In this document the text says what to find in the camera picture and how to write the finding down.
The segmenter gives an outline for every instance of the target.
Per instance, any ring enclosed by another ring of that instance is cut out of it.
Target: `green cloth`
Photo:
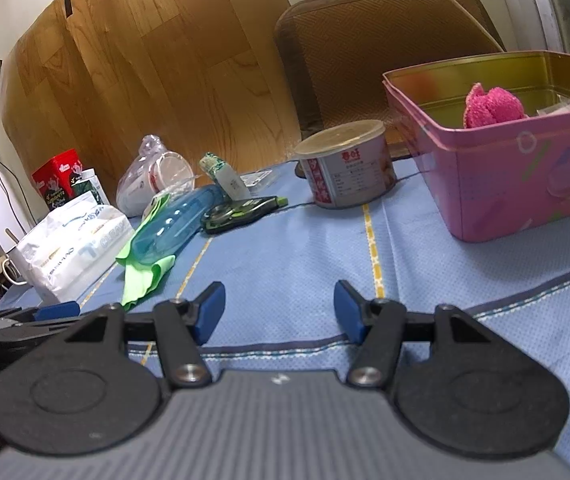
[[[134,236],[150,221],[152,221],[159,211],[165,207],[169,195],[164,195],[156,201],[152,206],[152,210],[147,215],[138,229],[134,231]],[[151,291],[153,291],[165,273],[172,268],[176,261],[176,256],[165,256],[152,265],[143,265],[134,259],[131,253],[131,241],[134,239],[132,236],[127,244],[122,248],[121,252],[116,256],[116,261],[125,267],[125,287],[123,290],[123,298],[120,300],[123,308],[129,310],[135,306],[136,302],[144,298]]]

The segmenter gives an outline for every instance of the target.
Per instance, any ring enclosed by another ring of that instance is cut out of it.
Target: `pink box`
[[[476,82],[511,91],[530,117],[460,128]],[[557,95],[570,98],[569,54],[428,63],[388,72],[383,84],[393,120],[454,236],[482,242],[570,215],[570,113],[536,116]]]

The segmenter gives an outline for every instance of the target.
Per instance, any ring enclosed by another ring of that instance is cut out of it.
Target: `red snack bag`
[[[76,150],[67,150],[50,158],[31,174],[50,211],[74,197],[72,184],[80,180],[81,171],[78,153]]]

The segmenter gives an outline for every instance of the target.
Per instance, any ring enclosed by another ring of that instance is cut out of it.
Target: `pink plush toy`
[[[465,128],[478,128],[526,117],[518,97],[499,87],[492,88],[486,94],[481,83],[476,83],[465,98]]]

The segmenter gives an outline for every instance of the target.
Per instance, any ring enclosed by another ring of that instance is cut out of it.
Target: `transparent blue bottle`
[[[140,263],[152,265],[178,253],[201,228],[203,214],[221,203],[223,194],[213,184],[176,198],[134,236],[132,254]]]

